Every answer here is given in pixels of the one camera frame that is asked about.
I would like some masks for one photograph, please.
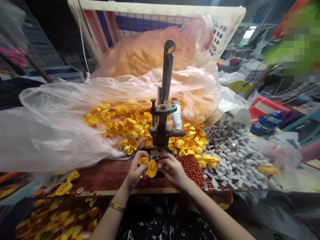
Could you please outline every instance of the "wooden table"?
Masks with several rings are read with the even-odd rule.
[[[111,196],[115,195],[122,182],[127,176],[130,160],[101,160],[97,165],[79,170],[80,177],[72,181],[71,193],[77,191],[79,187],[84,187],[84,191],[77,196]],[[161,194],[178,193],[169,181],[159,172],[154,178],[143,176],[132,194]]]

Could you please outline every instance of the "pile of red beads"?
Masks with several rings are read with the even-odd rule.
[[[181,162],[183,170],[187,174],[188,178],[193,180],[199,188],[203,189],[205,186],[204,177],[200,171],[199,163],[193,155],[179,157],[178,161]]]
[[[214,191],[213,186],[212,186],[211,183],[207,183],[207,186],[208,186],[208,192]]]

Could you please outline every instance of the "hand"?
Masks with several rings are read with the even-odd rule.
[[[159,160],[158,162],[168,165],[171,168],[171,172],[169,173],[164,168],[158,168],[158,170],[164,174],[164,176],[173,186],[178,188],[180,191],[187,191],[190,185],[192,185],[194,182],[188,178],[181,163],[169,153],[163,155],[162,158],[163,159]]]
[[[141,174],[148,168],[147,163],[139,167],[140,157],[149,157],[149,154],[146,151],[138,151],[134,156],[126,179],[122,184],[122,186],[125,187],[129,192],[132,192],[135,186],[139,183]]]

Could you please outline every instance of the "person's right hand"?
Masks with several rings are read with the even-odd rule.
[[[158,168],[158,170],[162,172],[164,176],[169,180],[169,182],[180,191],[187,191],[190,185],[194,183],[184,172],[181,163],[171,154],[168,153],[163,155],[162,159],[158,162],[163,165],[168,165],[171,168],[170,172],[168,172],[163,167]]]

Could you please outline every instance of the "hand press machine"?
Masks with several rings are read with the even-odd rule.
[[[152,126],[149,130],[153,139],[153,146],[155,147],[151,150],[149,160],[157,161],[161,155],[169,153],[167,146],[170,137],[183,137],[186,135],[182,131],[181,103],[173,99],[170,104],[167,104],[170,93],[174,59],[172,53],[174,49],[174,41],[172,39],[166,41],[163,54],[162,86],[158,87],[158,105],[155,105],[155,98],[151,99],[152,107],[150,108],[150,113],[152,114]],[[175,129],[167,124],[167,116],[169,114],[172,114]]]

